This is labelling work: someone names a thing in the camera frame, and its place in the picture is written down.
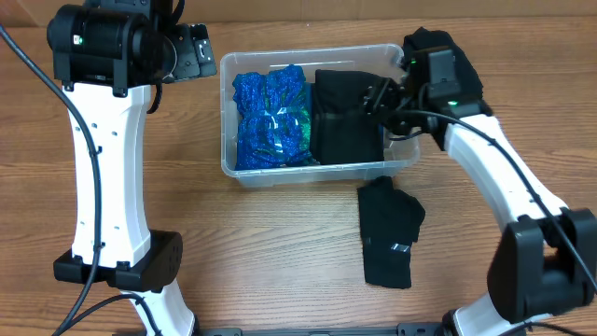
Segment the large black cloth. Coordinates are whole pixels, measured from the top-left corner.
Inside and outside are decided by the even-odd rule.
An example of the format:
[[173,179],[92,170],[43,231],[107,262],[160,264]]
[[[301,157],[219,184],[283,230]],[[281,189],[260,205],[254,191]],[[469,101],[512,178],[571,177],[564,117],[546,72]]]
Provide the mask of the large black cloth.
[[361,109],[380,77],[318,69],[312,84],[311,153],[322,165],[383,161],[382,129]]

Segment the small black cloth top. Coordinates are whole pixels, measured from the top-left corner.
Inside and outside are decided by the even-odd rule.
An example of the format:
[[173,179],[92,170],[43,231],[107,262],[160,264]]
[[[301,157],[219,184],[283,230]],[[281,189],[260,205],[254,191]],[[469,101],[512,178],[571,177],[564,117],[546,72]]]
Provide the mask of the small black cloth top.
[[451,35],[446,31],[429,31],[424,27],[420,27],[413,34],[404,37],[402,49],[405,59],[409,60],[415,51],[443,46],[452,49],[455,72],[460,81],[462,92],[482,98],[483,84],[479,79],[477,71],[466,57],[464,51],[457,46]]

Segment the blue green sparkly cloth bundle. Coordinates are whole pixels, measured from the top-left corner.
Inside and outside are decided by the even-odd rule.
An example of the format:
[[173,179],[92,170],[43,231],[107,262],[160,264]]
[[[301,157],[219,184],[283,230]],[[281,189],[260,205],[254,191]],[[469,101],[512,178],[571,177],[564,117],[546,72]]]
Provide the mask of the blue green sparkly cloth bundle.
[[240,121],[239,171],[300,167],[314,163],[312,115],[305,106],[303,69],[290,64],[262,75],[239,74],[232,86]]

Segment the blue denim jeans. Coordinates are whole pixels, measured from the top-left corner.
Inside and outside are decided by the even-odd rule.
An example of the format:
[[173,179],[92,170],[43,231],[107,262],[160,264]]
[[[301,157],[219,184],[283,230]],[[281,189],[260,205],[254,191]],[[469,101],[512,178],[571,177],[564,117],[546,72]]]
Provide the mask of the blue denim jeans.
[[309,114],[312,114],[312,83],[305,82],[303,85],[305,91],[305,106]]

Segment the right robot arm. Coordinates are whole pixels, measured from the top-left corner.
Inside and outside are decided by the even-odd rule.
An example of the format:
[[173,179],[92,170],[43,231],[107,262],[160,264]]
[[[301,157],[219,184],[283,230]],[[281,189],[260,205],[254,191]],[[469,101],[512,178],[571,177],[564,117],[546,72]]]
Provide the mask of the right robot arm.
[[523,335],[596,296],[596,217],[570,209],[532,173],[481,96],[465,91],[448,47],[413,53],[400,81],[378,79],[361,98],[395,135],[431,134],[475,183],[501,231],[487,292],[428,326],[434,335]]

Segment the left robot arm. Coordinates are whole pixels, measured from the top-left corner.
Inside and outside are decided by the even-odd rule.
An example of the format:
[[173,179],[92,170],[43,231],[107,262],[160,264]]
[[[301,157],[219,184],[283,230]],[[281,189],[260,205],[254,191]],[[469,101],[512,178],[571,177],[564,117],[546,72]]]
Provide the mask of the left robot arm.
[[207,30],[180,21],[183,2],[88,1],[61,7],[47,28],[54,76],[70,101],[76,233],[55,278],[104,282],[131,301],[149,335],[196,335],[177,283],[182,237],[147,226],[146,118],[166,84],[216,72]]

